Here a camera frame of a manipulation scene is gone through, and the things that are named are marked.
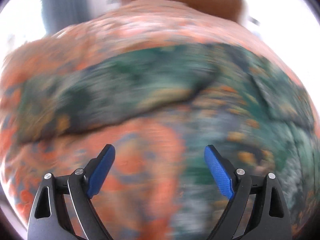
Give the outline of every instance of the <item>colorful blanket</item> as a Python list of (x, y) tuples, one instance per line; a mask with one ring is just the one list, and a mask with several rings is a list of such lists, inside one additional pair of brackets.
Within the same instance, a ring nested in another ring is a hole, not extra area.
[(115, 239), (208, 236), (227, 200), (204, 163), (207, 144), (251, 174), (276, 174), (294, 233), (318, 204), (314, 107), (236, 23), (136, 1), (26, 44), (4, 66), (1, 183), (25, 225), (42, 176), (84, 167), (106, 143), (116, 160), (92, 202)]

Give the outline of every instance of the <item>motion blurred fabric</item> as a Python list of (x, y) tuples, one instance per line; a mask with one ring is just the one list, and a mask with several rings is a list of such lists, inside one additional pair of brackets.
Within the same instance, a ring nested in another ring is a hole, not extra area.
[(115, 239), (209, 235), (228, 200), (204, 163), (208, 144), (250, 174), (276, 174), (293, 233), (318, 204), (314, 106), (294, 73), (234, 22), (134, 1), (18, 48), (0, 87), (1, 183), (25, 225), (43, 175), (70, 174), (107, 143), (116, 160), (92, 202)]

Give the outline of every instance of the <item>blue gripper pad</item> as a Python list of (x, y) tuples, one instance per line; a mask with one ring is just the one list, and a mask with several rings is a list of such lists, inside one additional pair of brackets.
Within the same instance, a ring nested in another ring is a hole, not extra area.
[(112, 145), (110, 145), (107, 152), (104, 154), (101, 161), (89, 178), (89, 185), (87, 190), (87, 196), (89, 199), (92, 199), (94, 195), (97, 195), (99, 193), (115, 158), (116, 150)]
[(234, 195), (231, 178), (208, 146), (204, 149), (204, 160), (218, 185), (220, 193), (230, 200)]

